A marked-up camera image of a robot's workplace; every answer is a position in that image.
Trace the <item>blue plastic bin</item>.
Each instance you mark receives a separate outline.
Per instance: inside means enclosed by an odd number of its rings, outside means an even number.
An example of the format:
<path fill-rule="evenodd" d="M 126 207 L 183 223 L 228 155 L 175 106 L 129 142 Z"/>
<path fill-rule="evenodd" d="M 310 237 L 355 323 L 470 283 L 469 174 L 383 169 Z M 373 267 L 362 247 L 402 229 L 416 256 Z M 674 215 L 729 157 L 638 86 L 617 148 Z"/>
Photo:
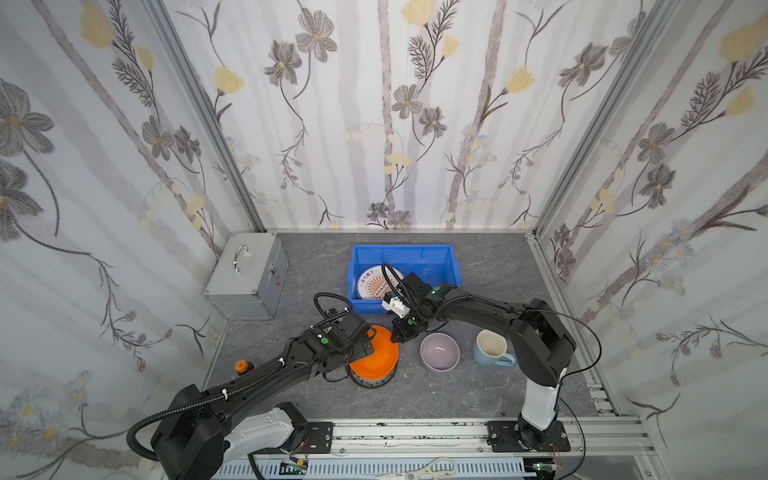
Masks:
<path fill-rule="evenodd" d="M 356 282 L 363 271 L 389 263 L 399 278 L 415 273 L 431 285 L 450 283 L 462 286 L 462 275 L 454 248 L 448 244 L 358 244 L 353 247 L 348 265 L 348 298 L 359 314 L 385 314 L 382 300 L 361 300 L 357 295 Z"/>

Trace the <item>purple bowl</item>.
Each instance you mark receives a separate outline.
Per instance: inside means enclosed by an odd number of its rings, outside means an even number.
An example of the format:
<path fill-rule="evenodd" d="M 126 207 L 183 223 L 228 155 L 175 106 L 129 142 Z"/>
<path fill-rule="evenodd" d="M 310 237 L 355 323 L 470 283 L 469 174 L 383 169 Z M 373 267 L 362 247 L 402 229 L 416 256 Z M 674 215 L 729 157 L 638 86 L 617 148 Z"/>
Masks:
<path fill-rule="evenodd" d="M 444 333 L 430 333 L 421 342 L 422 363 L 434 372 L 448 372 L 460 362 L 461 351 L 458 343 Z"/>

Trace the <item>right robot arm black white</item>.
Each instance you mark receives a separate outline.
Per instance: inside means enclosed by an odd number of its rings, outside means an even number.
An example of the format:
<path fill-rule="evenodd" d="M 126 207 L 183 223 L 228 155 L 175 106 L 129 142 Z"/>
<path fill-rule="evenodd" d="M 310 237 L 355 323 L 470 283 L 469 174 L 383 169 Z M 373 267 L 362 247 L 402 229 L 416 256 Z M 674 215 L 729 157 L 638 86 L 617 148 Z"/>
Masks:
<path fill-rule="evenodd" d="M 382 307 L 397 316 L 392 341 L 405 343 L 428 330 L 432 321 L 459 321 L 489 330 L 510 342 L 516 365 L 526 377 L 525 399 L 516 424 L 517 442 L 538 450 L 553 439 L 562 379 L 576 343 L 558 314 L 540 299 L 527 304 L 492 300 L 441 283 L 431 287 L 416 274 L 386 293 Z"/>

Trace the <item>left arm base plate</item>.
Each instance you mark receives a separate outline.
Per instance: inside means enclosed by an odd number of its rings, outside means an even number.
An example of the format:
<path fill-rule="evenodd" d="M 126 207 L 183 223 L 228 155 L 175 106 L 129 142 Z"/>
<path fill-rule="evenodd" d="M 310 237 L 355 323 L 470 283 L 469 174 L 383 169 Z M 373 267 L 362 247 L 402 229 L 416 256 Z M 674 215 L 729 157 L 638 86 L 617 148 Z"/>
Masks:
<path fill-rule="evenodd" d="M 333 422 L 302 423 L 294 428 L 281 449 L 292 455 L 329 454 L 333 431 Z"/>

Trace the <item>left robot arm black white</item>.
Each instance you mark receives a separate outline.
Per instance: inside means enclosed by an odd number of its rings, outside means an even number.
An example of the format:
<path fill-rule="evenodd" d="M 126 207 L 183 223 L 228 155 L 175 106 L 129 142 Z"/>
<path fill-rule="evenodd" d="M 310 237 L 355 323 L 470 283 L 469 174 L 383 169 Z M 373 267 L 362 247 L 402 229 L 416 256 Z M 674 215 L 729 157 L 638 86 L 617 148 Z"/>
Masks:
<path fill-rule="evenodd" d="M 296 337 L 269 361 L 201 391 L 190 385 L 164 411 L 132 426 L 128 446 L 158 462 L 170 479 L 210 479 L 232 458 L 260 450 L 290 452 L 307 421 L 290 402 L 268 403 L 296 384 L 373 352 L 371 325 L 353 311 L 334 315 Z"/>

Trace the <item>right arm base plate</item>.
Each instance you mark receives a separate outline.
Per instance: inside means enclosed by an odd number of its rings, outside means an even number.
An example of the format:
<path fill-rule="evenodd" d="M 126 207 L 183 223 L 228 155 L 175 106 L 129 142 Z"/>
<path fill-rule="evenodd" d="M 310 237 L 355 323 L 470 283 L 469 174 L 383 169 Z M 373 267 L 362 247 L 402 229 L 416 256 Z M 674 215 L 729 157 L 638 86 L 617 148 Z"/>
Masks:
<path fill-rule="evenodd" d="M 555 420 L 546 430 L 523 421 L 489 421 L 487 443 L 494 453 L 570 452 L 562 422 Z"/>

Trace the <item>blue floral green plate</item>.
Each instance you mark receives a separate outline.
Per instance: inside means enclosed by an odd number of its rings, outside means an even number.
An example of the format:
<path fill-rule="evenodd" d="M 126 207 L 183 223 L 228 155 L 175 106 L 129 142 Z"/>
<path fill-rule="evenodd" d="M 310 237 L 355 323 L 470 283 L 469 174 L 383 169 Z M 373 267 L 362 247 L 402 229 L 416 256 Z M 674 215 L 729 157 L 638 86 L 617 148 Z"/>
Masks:
<path fill-rule="evenodd" d="M 350 366 L 347 367 L 347 372 L 353 382 L 363 388 L 375 389 L 380 388 L 389 383 L 395 376 L 397 367 L 393 367 L 385 376 L 377 379 L 366 379 L 358 375 Z"/>

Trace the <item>light blue mug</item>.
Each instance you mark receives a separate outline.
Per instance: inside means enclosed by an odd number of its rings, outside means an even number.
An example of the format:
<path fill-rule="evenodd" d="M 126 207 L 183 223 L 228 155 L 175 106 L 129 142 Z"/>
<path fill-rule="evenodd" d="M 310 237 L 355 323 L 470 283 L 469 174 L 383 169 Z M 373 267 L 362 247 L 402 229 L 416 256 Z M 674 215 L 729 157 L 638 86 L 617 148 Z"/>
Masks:
<path fill-rule="evenodd" d="M 507 340 L 490 330 L 480 331 L 473 344 L 473 359 L 481 366 L 513 367 L 517 361 L 507 352 Z"/>

